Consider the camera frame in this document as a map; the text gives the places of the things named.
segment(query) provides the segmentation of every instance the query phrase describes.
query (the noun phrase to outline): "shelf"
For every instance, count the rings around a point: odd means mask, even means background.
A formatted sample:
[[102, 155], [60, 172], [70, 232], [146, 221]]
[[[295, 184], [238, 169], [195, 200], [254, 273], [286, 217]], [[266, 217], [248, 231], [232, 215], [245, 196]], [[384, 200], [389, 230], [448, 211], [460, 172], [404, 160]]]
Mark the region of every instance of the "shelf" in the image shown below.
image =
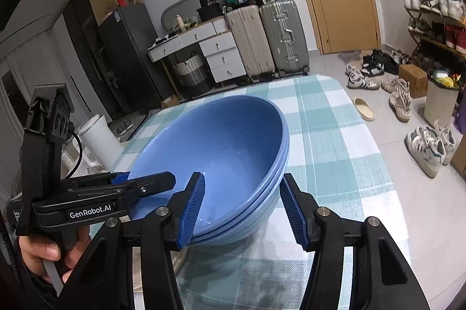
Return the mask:
[[443, 43], [439, 43], [439, 42], [437, 42], [436, 40], [430, 39], [430, 38], [428, 38], [428, 37], [425, 37], [425, 36], [423, 36], [423, 35], [421, 35], [421, 34], [417, 34], [417, 33], [415, 33], [415, 32], [408, 31], [408, 33], [409, 33], [412, 37], [414, 37], [414, 38], [419, 38], [419, 39], [421, 39], [421, 40], [424, 40], [424, 41], [426, 41], [426, 42], [429, 42], [429, 43], [431, 43], [431, 44], [434, 44], [434, 45], [436, 45], [436, 46], [438, 46], [438, 47], [440, 47], [440, 48], [442, 48], [442, 49], [444, 49], [444, 50], [447, 50], [447, 51], [451, 52], [452, 54], [454, 54], [454, 55], [456, 55], [456, 56], [459, 56], [459, 57], [461, 57], [461, 58], [463, 58], [463, 59], [466, 59], [466, 56], [465, 56], [465, 55], [463, 55], [462, 53], [459, 53], [458, 51], [454, 50], [453, 48], [449, 48], [447, 45], [445, 45], [445, 44], [443, 44]]
[[466, 23], [462, 23], [462, 22], [456, 20], [455, 18], [446, 17], [446, 16], [444, 16], [444, 15], [437, 14], [437, 13], [435, 13], [434, 11], [428, 11], [428, 10], [424, 10], [424, 9], [414, 10], [414, 9], [406, 9], [406, 8], [405, 8], [405, 10], [408, 12], [408, 14], [411, 16], [411, 18], [416, 18], [416, 17], [414, 17], [410, 12], [411, 12], [411, 11], [413, 11], [413, 12], [416, 12], [416, 11], [417, 11], [418, 13], [436, 15], [437, 17], [445, 18], [445, 19], [447, 19], [447, 20], [452, 21], [452, 22], [455, 23], [457, 26], [466, 27]]

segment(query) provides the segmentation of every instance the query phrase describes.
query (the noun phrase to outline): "white suitcase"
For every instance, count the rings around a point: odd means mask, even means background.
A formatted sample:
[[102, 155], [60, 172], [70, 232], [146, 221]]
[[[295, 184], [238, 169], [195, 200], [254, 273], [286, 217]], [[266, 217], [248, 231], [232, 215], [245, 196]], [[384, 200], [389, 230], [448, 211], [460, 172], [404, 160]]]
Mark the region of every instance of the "white suitcase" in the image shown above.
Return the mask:
[[248, 76], [275, 72], [259, 7], [252, 5], [230, 11], [227, 20]]

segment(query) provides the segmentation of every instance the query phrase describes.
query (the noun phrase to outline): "blue bowl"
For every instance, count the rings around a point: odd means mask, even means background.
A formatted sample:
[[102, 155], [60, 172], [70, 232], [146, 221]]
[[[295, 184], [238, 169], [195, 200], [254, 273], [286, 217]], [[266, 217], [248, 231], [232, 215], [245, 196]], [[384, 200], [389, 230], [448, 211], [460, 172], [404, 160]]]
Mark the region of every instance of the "blue bowl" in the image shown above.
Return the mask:
[[272, 215], [275, 206], [277, 205], [278, 199], [280, 198], [280, 182], [285, 175], [285, 171], [288, 166], [288, 158], [283, 170], [278, 175], [273, 185], [272, 190], [265, 197], [262, 203], [259, 204], [250, 214], [248, 214], [244, 219], [233, 225], [231, 228], [218, 233], [217, 235], [206, 238], [203, 240], [198, 240], [197, 238], [192, 238], [190, 245], [204, 245], [204, 246], [222, 246], [224, 244], [230, 244], [237, 242], [241, 239], [248, 237], [257, 230], [260, 229], [262, 225], [267, 222], [267, 219]]
[[236, 224], [238, 224], [240, 222], [241, 222], [241, 226], [243, 226], [244, 225], [244, 223], [243, 223], [244, 219], [246, 217], [248, 217], [249, 214], [256, 211], [256, 209], [269, 197], [270, 192], [273, 191], [276, 188], [276, 182], [277, 181], [280, 182], [281, 179], [283, 178], [286, 166], [288, 164], [288, 156], [289, 156], [289, 150], [287, 150], [287, 154], [286, 154], [285, 159], [283, 159], [283, 163], [280, 164], [280, 168], [278, 169], [276, 175], [270, 181], [270, 184], [267, 187], [267, 189], [265, 189], [260, 194], [260, 196], [258, 196], [258, 198], [251, 205], [249, 205], [243, 212], [238, 214], [232, 220], [230, 220], [227, 223], [221, 225], [220, 227], [217, 227], [215, 230], [206, 232], [206, 233], [204, 233], [202, 235], [192, 237], [191, 242], [197, 244], [197, 242], [201, 242], [202, 240], [213, 238], [214, 236], [216, 236], [216, 235], [218, 235], [218, 234], [232, 228], [234, 225], [236, 225]]
[[206, 193], [193, 236], [236, 217], [270, 184], [289, 148], [284, 115], [267, 100], [231, 96], [201, 105], [176, 119], [136, 158], [129, 179], [170, 171], [171, 191], [142, 198], [131, 219], [145, 217], [185, 189], [193, 172], [206, 177]]

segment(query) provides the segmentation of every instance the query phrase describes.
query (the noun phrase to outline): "black refrigerator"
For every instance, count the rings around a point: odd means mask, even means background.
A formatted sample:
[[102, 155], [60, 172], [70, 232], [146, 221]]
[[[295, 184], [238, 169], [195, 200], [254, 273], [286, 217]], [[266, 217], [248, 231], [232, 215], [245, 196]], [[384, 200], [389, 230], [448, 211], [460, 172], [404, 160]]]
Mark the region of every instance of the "black refrigerator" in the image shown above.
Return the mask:
[[147, 52], [157, 32], [143, 3], [116, 9], [99, 26], [99, 33], [116, 84], [137, 110], [161, 108], [160, 102], [175, 94], [161, 62], [153, 63]]

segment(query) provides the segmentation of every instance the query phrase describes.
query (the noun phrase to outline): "checkered tablecloth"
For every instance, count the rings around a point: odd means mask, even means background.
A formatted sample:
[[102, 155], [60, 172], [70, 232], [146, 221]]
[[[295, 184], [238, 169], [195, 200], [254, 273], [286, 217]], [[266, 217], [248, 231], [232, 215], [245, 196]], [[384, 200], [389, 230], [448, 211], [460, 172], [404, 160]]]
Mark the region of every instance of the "checkered tablecloth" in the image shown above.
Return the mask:
[[[341, 217], [377, 216], [408, 261], [401, 205], [379, 149], [340, 84], [303, 76], [259, 84], [163, 110], [125, 148], [115, 170], [131, 164], [152, 138], [181, 114], [225, 96], [249, 94], [274, 102], [290, 130], [290, 160], [302, 191]], [[185, 309], [298, 309], [314, 253], [297, 245], [281, 201], [267, 224], [240, 242], [190, 247], [177, 281]], [[349, 307], [352, 249], [345, 248], [340, 309]]]

